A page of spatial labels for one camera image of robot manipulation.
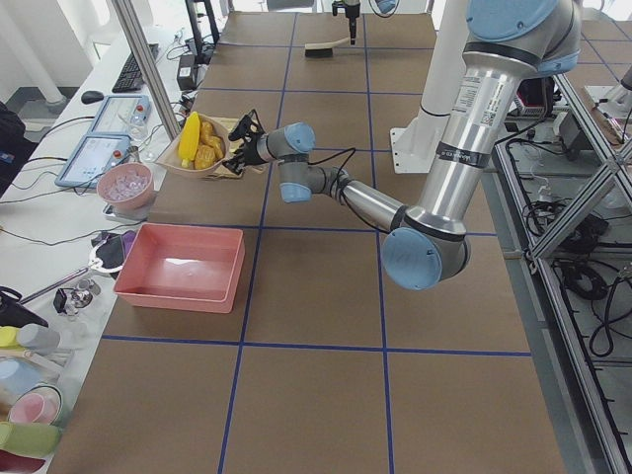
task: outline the computer mouse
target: computer mouse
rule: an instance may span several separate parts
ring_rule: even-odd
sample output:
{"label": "computer mouse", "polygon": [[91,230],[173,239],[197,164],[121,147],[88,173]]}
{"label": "computer mouse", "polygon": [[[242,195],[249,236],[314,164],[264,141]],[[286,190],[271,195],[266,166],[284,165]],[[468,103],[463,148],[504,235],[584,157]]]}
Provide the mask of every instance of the computer mouse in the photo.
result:
{"label": "computer mouse", "polygon": [[103,101],[103,92],[99,91],[86,91],[81,95],[81,102],[83,104],[94,104],[95,102]]}

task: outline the keyboard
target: keyboard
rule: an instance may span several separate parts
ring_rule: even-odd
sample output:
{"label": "keyboard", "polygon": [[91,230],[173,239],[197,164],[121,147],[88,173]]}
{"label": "keyboard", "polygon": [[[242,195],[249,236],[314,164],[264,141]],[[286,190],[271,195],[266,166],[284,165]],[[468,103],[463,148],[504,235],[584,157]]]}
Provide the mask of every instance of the keyboard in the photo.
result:
{"label": "keyboard", "polygon": [[[149,49],[151,50],[154,59],[156,59],[158,56],[158,44],[150,44]],[[120,74],[118,75],[115,86],[112,88],[112,92],[121,93],[139,91],[144,83],[145,81],[142,80],[142,73],[140,72],[140,67],[138,67],[136,58],[133,53],[130,53],[127,61],[120,71]]]}

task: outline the white cup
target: white cup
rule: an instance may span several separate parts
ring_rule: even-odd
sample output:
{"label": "white cup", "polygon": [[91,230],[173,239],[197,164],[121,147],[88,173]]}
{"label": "white cup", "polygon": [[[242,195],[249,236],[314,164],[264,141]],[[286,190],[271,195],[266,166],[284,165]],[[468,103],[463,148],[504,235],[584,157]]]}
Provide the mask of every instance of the white cup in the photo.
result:
{"label": "white cup", "polygon": [[18,332],[18,344],[38,354],[49,354],[59,347],[61,336],[54,329],[27,324]]}

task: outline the green cup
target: green cup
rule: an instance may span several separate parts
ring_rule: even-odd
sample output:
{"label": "green cup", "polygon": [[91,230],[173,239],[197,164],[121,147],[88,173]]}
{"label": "green cup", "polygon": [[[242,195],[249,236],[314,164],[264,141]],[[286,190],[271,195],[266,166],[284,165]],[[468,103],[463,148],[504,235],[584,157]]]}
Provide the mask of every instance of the green cup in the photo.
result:
{"label": "green cup", "polygon": [[41,423],[0,422],[0,449],[26,457],[45,457],[57,447],[61,430]]}

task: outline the pink bowl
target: pink bowl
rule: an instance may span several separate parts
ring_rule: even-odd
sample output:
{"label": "pink bowl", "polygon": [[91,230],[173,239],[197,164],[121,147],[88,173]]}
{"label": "pink bowl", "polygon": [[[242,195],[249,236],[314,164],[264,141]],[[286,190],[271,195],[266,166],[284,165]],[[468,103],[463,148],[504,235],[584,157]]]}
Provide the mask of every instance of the pink bowl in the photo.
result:
{"label": "pink bowl", "polygon": [[[130,171],[135,171],[138,176],[148,178],[147,186],[138,191],[133,197],[114,200],[108,196],[108,190],[115,186],[117,178],[125,177]],[[113,205],[116,209],[131,210],[138,209],[148,204],[154,195],[154,177],[151,170],[142,163],[125,163],[124,165],[114,166],[108,173],[101,177],[97,184],[97,193],[102,200]]]}

